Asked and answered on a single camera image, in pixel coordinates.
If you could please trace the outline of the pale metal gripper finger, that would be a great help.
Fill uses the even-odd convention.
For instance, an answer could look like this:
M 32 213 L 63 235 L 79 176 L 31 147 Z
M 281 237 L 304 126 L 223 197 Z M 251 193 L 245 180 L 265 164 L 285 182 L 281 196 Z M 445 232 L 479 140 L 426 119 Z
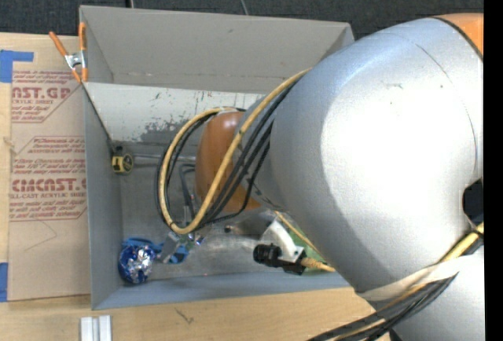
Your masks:
M 179 246 L 179 236 L 176 233 L 169 232 L 162 246 L 162 263 L 178 263 L 177 251 Z

